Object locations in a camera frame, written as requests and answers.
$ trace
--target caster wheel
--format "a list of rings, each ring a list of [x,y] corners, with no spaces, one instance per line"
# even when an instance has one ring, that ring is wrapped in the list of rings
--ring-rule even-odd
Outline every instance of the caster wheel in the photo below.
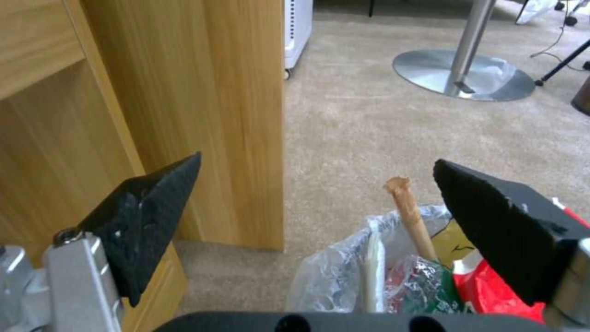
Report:
[[[576,25],[576,23],[578,23],[578,19],[573,16],[568,16],[565,18],[565,25],[569,27],[573,27],[574,25]]]
[[[292,75],[293,75],[292,69],[285,69],[285,72],[283,73],[283,79],[286,81],[286,80],[290,79]]]

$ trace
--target beige carpet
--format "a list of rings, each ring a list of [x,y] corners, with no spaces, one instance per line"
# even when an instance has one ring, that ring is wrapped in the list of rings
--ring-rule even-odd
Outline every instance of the beige carpet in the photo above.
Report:
[[[455,48],[469,2],[378,0],[368,18],[368,0],[316,1],[312,38],[286,83],[285,252],[177,242],[189,278],[178,314],[282,310],[301,259],[392,208],[386,179],[409,176],[420,203],[441,203],[431,175],[438,158],[529,183],[590,218],[590,117],[569,105],[588,73],[564,69],[515,102],[452,99],[406,82],[391,61],[408,50]],[[556,60],[528,55],[555,40],[563,13],[519,27],[519,8],[499,0],[480,54],[537,78]],[[553,52],[567,56],[589,31],[583,15]],[[590,53],[573,65],[584,60]]]

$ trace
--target plastic bag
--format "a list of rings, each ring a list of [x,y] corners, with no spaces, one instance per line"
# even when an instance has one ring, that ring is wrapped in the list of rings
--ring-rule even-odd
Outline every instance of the plastic bag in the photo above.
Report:
[[[444,205],[422,206],[420,213],[430,235],[443,229],[451,217]],[[416,252],[397,211],[369,216],[367,222],[368,226],[354,235],[301,262],[287,295],[286,311],[362,311],[367,284],[363,272],[373,232],[379,233],[385,248],[386,270]]]
[[[403,258],[388,272],[385,301],[387,312],[393,314],[464,312],[451,271],[415,255]]]
[[[516,24],[527,24],[531,19],[548,12],[556,4],[557,0],[528,0],[516,18]]]
[[[455,261],[453,278],[459,295],[472,311],[479,314],[514,315],[544,324],[543,303],[526,305],[478,250]]]

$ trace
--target brown object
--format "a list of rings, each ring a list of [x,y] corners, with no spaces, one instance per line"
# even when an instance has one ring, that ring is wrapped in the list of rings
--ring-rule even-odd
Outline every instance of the brown object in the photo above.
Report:
[[[179,237],[283,249],[283,3],[81,0],[146,171],[203,165]]]
[[[60,0],[3,0],[0,99],[84,59]]]
[[[410,189],[410,183],[409,178],[394,177],[387,181],[385,189],[394,197],[399,215],[414,241],[418,254],[429,261],[437,261],[437,254]]]
[[[78,0],[8,0],[0,14],[0,243],[36,266],[126,178],[144,174]],[[186,277],[170,244],[124,331],[170,320]]]
[[[572,100],[572,106],[578,111],[590,115],[590,76]]]

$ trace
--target clear plastic bag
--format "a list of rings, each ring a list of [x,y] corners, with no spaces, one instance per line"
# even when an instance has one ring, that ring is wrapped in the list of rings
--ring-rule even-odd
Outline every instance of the clear plastic bag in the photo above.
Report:
[[[431,236],[445,228],[451,217],[444,205],[422,206],[420,213]],[[386,271],[401,258],[416,253],[397,211],[369,216],[367,224],[354,235],[301,262],[287,295],[286,311],[362,311],[367,282],[365,257],[373,232],[379,233],[385,248]]]
[[[451,271],[439,263],[409,255],[387,273],[385,308],[398,314],[459,314],[464,304]]]

